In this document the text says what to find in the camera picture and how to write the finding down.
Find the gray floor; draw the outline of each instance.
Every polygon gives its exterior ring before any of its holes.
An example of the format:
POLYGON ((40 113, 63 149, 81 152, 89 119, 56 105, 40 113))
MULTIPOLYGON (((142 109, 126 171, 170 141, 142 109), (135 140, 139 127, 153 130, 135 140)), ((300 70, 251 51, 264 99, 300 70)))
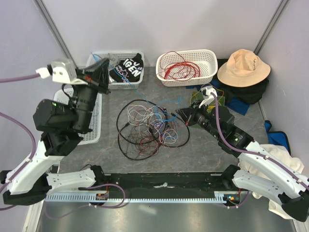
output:
MULTIPOLYGON (((138 92, 147 100, 166 107, 170 112, 175 112, 178 105, 167 100, 177 100, 182 96, 181 107, 187 107, 193 90, 185 87, 162 86, 155 76, 155 68, 145 68, 144 80, 140 84, 138 92)), ((204 130, 195 128, 190 129, 191 138, 184 147, 177 149, 162 147, 158 155, 144 161, 130 161, 125 158, 120 153, 117 144, 116 118, 127 103, 141 98, 134 90, 114 90, 109 95, 103 95, 99 142, 78 146, 62 160, 60 171, 78 171, 90 163, 101 165, 106 173, 210 172, 224 171, 229 164, 238 163, 236 158, 220 149, 211 135, 204 130)), ((235 112, 233 114, 236 117, 236 126, 248 132, 259 143, 267 143, 264 122, 258 104, 251 105, 245 116, 235 112)))
MULTIPOLYGON (((154 68, 145 68, 144 81, 138 92, 149 101, 174 112, 182 96, 181 107, 189 104, 192 89, 164 87, 154 68)), ((224 171, 238 160, 223 152, 214 138, 201 129, 190 130, 189 143, 181 148, 161 148, 158 155, 144 161, 129 161, 119 151, 116 117, 131 100, 142 97, 133 90, 114 90, 103 95, 101 137, 98 143, 78 146, 63 159, 61 172, 74 172, 90 163, 101 165, 105 173, 138 172, 210 172, 224 171)), ((235 115, 235 124, 259 143, 267 143, 264 122, 258 104, 250 106, 246 116, 235 115)), ((45 203, 47 211, 60 216, 79 206, 78 203, 45 203)), ((240 209, 227 210, 209 204, 128 204, 119 209, 84 208, 61 220, 51 221, 41 215, 39 232, 293 232, 293 222, 268 211, 268 200, 250 197, 240 209)))

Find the tangled wire pile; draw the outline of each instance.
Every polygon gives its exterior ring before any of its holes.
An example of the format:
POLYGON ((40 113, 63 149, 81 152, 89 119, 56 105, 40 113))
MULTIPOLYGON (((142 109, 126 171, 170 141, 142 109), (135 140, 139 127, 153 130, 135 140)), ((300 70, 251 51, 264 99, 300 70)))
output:
POLYGON ((119 149, 130 160, 148 159, 158 154, 161 146, 180 147, 190 138, 189 128, 179 117, 146 100, 129 102, 120 111, 116 126, 119 149), (152 106, 146 107, 142 102, 148 102, 152 106), (119 118, 125 109, 127 123, 119 128, 119 118))
POLYGON ((191 78, 200 77, 201 75, 200 68, 197 64, 186 61, 182 55, 174 51, 167 52, 162 56, 160 60, 160 68, 162 71, 158 73, 158 75, 166 80, 173 79, 177 81, 188 81, 191 78), (166 67, 163 67, 162 59, 169 53, 175 53, 179 56, 181 62, 171 63, 166 67))

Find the black cloth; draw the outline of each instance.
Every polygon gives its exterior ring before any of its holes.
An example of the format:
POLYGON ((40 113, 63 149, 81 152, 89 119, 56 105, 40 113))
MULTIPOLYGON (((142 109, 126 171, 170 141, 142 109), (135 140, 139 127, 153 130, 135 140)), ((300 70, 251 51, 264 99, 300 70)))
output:
MULTIPOLYGON (((227 62, 228 59, 218 59, 218 69, 227 62)), ((222 83, 217 74, 212 78, 220 83, 220 89, 224 91, 225 102, 229 103, 233 97, 237 97, 239 100, 247 104, 255 104, 261 98, 269 83, 268 77, 263 81, 248 87, 232 87, 222 83)))
POLYGON ((141 54, 132 59, 125 59, 120 61, 113 70, 110 71, 110 76, 116 82, 137 82, 140 79, 140 73, 144 68, 144 62, 141 59, 141 54))

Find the empty white basket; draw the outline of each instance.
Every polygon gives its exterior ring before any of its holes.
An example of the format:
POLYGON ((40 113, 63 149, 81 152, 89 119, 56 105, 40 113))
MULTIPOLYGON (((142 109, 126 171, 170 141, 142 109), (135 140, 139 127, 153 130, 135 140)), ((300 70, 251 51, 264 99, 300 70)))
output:
POLYGON ((171 66, 171 64, 173 63, 183 62, 183 59, 180 56, 178 56, 176 53, 171 52, 166 55, 163 54, 159 57, 159 59, 156 62, 155 71, 157 73, 156 75, 157 78, 165 86, 174 87, 174 86, 203 85, 203 84, 209 83, 212 80, 212 77, 218 71, 217 57, 214 54, 214 52, 210 50, 206 50, 206 49, 190 50, 190 51, 181 51, 177 53, 180 54, 185 59, 185 61, 190 61, 199 66, 200 77, 194 77, 194 78, 188 79, 187 81, 184 81, 185 79, 182 79, 181 81, 177 81, 174 79, 166 80, 162 78, 161 76, 164 77, 165 75, 164 68, 171 66))
MULTIPOLYGON (((64 91, 70 96, 73 95, 74 90, 72 88, 65 88, 64 91)), ((62 90, 58 90, 54 96, 54 101, 68 104, 69 98, 63 93, 62 90)), ((97 143, 101 135, 101 114, 102 114, 102 94, 98 94, 96 104, 92 112, 89 128, 91 132, 87 134, 79 134, 84 139, 78 145, 94 144, 97 143)))
MULTIPOLYGON (((145 59, 144 59, 144 54, 142 52, 93 52, 93 54, 97 54, 102 58, 108 57, 109 54, 114 55, 118 57, 120 60, 125 60, 127 58, 134 58, 137 53, 141 54, 141 59, 145 65, 145 59)), ((96 63, 96 60, 93 58, 93 55, 90 54, 86 66, 90 66, 92 64, 96 63)), ((144 69, 140 73, 140 79, 138 82, 131 82, 131 83, 122 83, 122 82, 113 82, 108 85, 108 89, 137 89, 143 80, 144 76, 144 69)))

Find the basket with red cable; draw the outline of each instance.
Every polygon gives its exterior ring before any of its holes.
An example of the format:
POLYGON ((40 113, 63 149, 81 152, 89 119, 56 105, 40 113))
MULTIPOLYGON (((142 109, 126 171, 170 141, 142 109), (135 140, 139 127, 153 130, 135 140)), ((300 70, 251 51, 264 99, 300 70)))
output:
POLYGON ((156 63, 156 76, 168 87, 203 85, 217 71, 216 55, 206 49, 167 52, 156 63))

